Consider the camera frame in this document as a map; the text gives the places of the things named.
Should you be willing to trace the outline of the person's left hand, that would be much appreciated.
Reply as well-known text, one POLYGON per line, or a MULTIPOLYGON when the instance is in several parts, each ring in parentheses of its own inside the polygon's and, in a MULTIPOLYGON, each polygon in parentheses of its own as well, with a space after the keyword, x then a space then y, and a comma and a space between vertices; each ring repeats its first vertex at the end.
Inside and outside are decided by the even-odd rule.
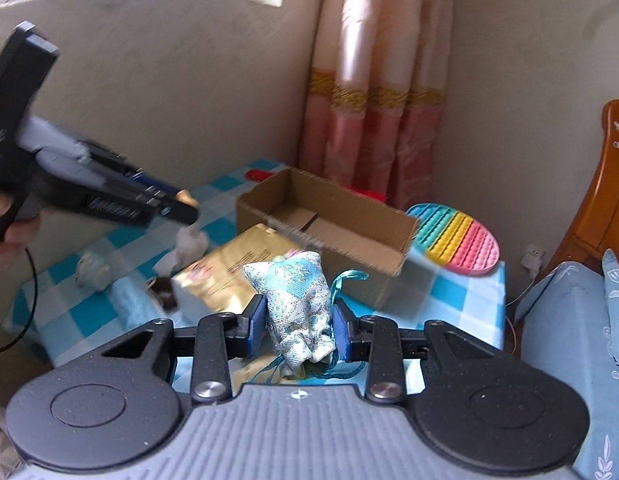
MULTIPOLYGON (((12 202, 9 197, 0 194, 0 217, 4 216, 12 202)), ((23 221, 13 222, 4 233, 0 242, 0 269, 18 260, 24 254, 28 244, 37 236, 41 226, 39 216, 23 221)))

